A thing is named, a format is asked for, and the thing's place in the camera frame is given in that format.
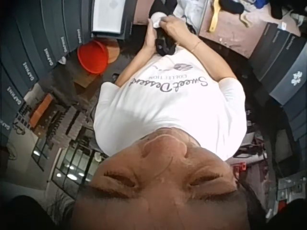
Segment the white flower logo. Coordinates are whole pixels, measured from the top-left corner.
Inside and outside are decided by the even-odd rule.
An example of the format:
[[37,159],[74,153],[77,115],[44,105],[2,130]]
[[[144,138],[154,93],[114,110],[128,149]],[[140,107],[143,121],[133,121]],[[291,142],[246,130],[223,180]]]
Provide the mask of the white flower logo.
[[303,73],[301,71],[298,71],[297,73],[293,74],[293,79],[291,81],[291,83],[296,86],[297,84],[299,84],[301,82],[301,77],[302,77]]

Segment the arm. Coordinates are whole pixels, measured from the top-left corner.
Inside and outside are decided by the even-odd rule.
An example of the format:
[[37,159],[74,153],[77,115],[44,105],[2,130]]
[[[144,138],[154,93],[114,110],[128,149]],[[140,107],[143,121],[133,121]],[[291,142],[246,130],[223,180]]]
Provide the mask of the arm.
[[118,77],[115,82],[118,87],[122,87],[137,71],[143,68],[155,54],[157,32],[153,27],[153,22],[149,19],[143,48]]
[[182,20],[174,16],[164,17],[161,19],[160,26],[180,45],[198,58],[213,80],[219,82],[224,78],[236,79],[226,61],[196,35],[192,34]]
[[137,71],[143,68],[146,63],[152,58],[154,51],[147,47],[143,47],[134,57],[132,62],[120,74],[115,84],[122,87]]
[[219,82],[224,78],[236,79],[227,62],[196,35],[190,33],[182,45],[197,57],[213,80]]

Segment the yellow brush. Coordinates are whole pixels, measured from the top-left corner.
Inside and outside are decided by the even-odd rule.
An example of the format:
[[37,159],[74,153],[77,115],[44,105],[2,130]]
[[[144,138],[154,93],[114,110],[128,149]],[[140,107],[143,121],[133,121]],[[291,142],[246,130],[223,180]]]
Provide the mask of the yellow brush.
[[219,12],[221,10],[221,6],[220,6],[220,3],[219,3],[219,0],[214,0],[213,8],[214,8],[214,14],[213,14],[211,25],[210,25],[210,29],[209,29],[209,31],[211,33],[215,31],[216,25],[217,25],[217,21],[219,19],[218,16],[219,16]]

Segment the bracelet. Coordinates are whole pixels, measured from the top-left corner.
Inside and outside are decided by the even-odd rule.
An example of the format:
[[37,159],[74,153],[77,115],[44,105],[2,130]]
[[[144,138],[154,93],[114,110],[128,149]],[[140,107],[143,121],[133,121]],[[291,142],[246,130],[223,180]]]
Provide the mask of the bracelet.
[[194,48],[191,50],[191,53],[194,53],[195,49],[198,47],[200,43],[201,43],[201,40],[194,46]]

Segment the blue object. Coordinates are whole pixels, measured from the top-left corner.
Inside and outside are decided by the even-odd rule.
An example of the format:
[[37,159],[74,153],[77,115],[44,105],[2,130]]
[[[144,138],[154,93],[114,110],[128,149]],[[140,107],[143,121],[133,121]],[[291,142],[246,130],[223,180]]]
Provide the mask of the blue object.
[[268,3],[269,3],[269,0],[256,0],[254,5],[256,6],[257,9],[261,9]]

